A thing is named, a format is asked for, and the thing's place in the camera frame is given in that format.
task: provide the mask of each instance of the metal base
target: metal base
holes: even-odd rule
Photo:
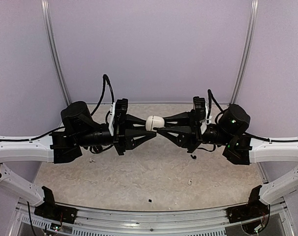
[[[66,207],[76,207],[78,209],[77,218],[74,224],[63,223],[60,235],[93,236],[131,236],[143,235],[149,236],[190,236],[212,232],[212,235],[226,235],[225,230],[230,226],[238,226],[239,223],[229,223],[226,214],[226,207],[217,207],[203,210],[188,211],[169,211],[169,212],[134,212],[134,211],[116,211],[102,210],[80,206],[71,206],[59,204]],[[271,206],[271,215],[281,214],[282,226],[285,229],[286,236],[293,236],[294,231],[291,226],[290,215],[283,199],[279,199]],[[32,222],[35,227],[42,229],[50,228],[51,224],[59,224],[58,221],[45,219],[31,214]],[[8,231],[9,236],[18,235],[22,223],[29,222],[28,207],[24,200],[20,200],[16,212],[10,222],[11,228]]]

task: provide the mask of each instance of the white arm segment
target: white arm segment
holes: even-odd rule
[[[3,137],[1,139],[31,139],[33,137]],[[30,142],[0,142],[0,163],[9,161],[41,161],[53,162],[54,151],[51,136]]]
[[[37,207],[44,203],[44,192],[42,188],[12,172],[5,164],[0,165],[0,173],[1,188],[25,199],[31,206]]]
[[[298,140],[298,137],[272,140]],[[252,139],[250,146],[252,146],[252,150],[249,151],[250,163],[265,161],[298,162],[298,142],[271,143]],[[271,183],[264,184],[259,192],[260,201],[265,205],[269,205],[296,190],[298,190],[298,165],[284,176]]]
[[[277,138],[272,140],[298,140],[295,138]],[[265,161],[290,161],[298,162],[298,142],[270,143],[258,139],[251,139],[249,151],[250,163]]]
[[[264,184],[260,190],[260,201],[269,205],[277,199],[298,190],[298,165],[284,176]]]

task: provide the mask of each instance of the gray wall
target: gray wall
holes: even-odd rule
[[[298,0],[262,0],[238,101],[250,114],[249,131],[298,136]],[[296,163],[264,163],[269,180]],[[286,198],[298,233],[298,192]]]
[[[72,100],[97,102],[107,73],[116,98],[131,102],[191,102],[212,88],[228,103],[250,6],[251,0],[50,1]]]
[[[59,125],[65,107],[53,67],[40,1],[0,0],[0,135],[37,135]],[[33,180],[37,162],[10,163]],[[0,189],[0,236],[18,197]]]

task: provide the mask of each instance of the black cable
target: black cable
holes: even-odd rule
[[[208,150],[208,149],[206,149],[206,148],[203,148],[203,147],[198,147],[197,149],[200,149],[200,150],[205,150],[205,151],[208,151],[208,152],[213,152],[213,151],[215,151],[215,150],[216,150],[216,145],[215,145],[215,144],[213,145],[213,148],[212,148],[212,150]]]
[[[43,138],[44,136],[49,135],[50,133],[53,133],[53,132],[55,132],[55,131],[57,131],[59,129],[64,129],[64,128],[65,128],[64,126],[61,126],[59,128],[52,129],[49,132],[46,132],[45,134],[42,134],[40,136],[31,138],[31,139],[0,139],[0,142],[28,142],[28,141],[34,141],[34,140]]]
[[[105,93],[105,78],[104,78],[104,75],[103,75],[103,85],[102,85],[102,93],[101,93],[101,97],[98,101],[98,104],[96,105],[96,107],[94,108],[94,110],[91,112],[91,116],[93,116],[93,114],[96,112],[96,110],[98,110],[99,106],[101,105],[101,102],[103,100],[103,97],[104,97],[104,93]]]
[[[266,222],[265,226],[262,228],[262,230],[259,231],[259,233],[261,233],[262,231],[264,231],[267,228],[267,225],[269,223],[269,219],[270,219],[270,205],[269,205],[269,210],[268,210],[268,219],[267,219],[267,222]]]
[[[209,117],[210,117],[210,114],[211,114],[211,103],[212,103],[212,101],[211,101],[211,95],[212,95],[212,93],[211,93],[211,90],[210,89],[208,89],[208,115],[207,115],[207,119],[209,119]]]
[[[227,110],[227,109],[225,109],[225,110],[219,112],[219,114],[218,114],[218,115],[216,116],[216,118],[214,119],[215,124],[218,124],[218,118],[219,118],[219,116],[222,115],[226,110]]]
[[[219,103],[217,102],[217,100],[214,98],[211,90],[210,90],[210,94],[211,94],[211,98],[212,98],[213,102],[216,104],[217,108],[219,108],[219,110],[222,112],[223,109],[221,108],[221,106],[219,105]]]
[[[104,152],[104,151],[107,151],[107,150],[109,150],[109,149],[111,149],[112,147],[114,147],[114,145],[112,144],[112,145],[109,145],[108,147],[106,147],[106,148],[104,148],[103,150],[102,150],[102,152]]]
[[[249,134],[247,132],[244,132],[244,134],[246,134],[247,136],[251,137],[251,138],[254,138],[254,139],[258,139],[258,140],[262,140],[262,141],[265,141],[265,142],[275,142],[275,143],[293,143],[293,142],[298,142],[298,139],[292,139],[292,140],[273,140],[273,139],[268,139],[268,138],[263,138],[263,137],[259,137],[259,136],[256,136],[254,134]]]
[[[112,103],[115,102],[115,99],[114,99],[114,92],[113,92],[113,89],[112,89],[112,85],[111,85],[111,82],[110,82],[110,79],[107,75],[103,75],[103,78],[105,77],[105,80],[106,82],[108,83],[108,86],[110,88],[110,92],[111,92],[111,98],[112,98]]]
[[[27,202],[27,203],[28,203],[29,220],[30,220],[31,229],[32,229],[32,232],[33,232],[34,236],[37,236],[36,233],[35,233],[35,231],[34,231],[33,224],[32,224],[31,212],[30,212],[30,204],[29,204],[29,202]]]
[[[105,116],[105,123],[107,123],[107,124],[109,124],[109,122],[108,122],[108,117],[109,117],[109,114],[110,114],[110,113],[111,113],[111,112],[108,111],[107,114],[106,114],[106,116]]]
[[[92,154],[100,154],[100,153],[102,153],[102,152],[104,152],[104,151],[107,151],[107,150],[109,150],[110,148],[112,148],[114,145],[112,144],[112,145],[109,145],[108,147],[106,147],[106,148],[104,148],[102,151],[100,151],[100,152],[94,152],[93,151],[93,147],[90,147],[89,148],[89,151],[92,153]]]

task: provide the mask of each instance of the beige floor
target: beige floor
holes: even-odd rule
[[[101,106],[94,120],[104,122],[108,109]],[[191,109],[187,104],[131,104],[128,113],[146,119]],[[189,210],[246,202],[251,189],[262,184],[257,166],[233,165],[222,151],[197,150],[194,160],[157,135],[124,156],[114,148],[99,155],[83,149],[72,163],[43,163],[35,183],[52,189],[57,202],[104,209]]]

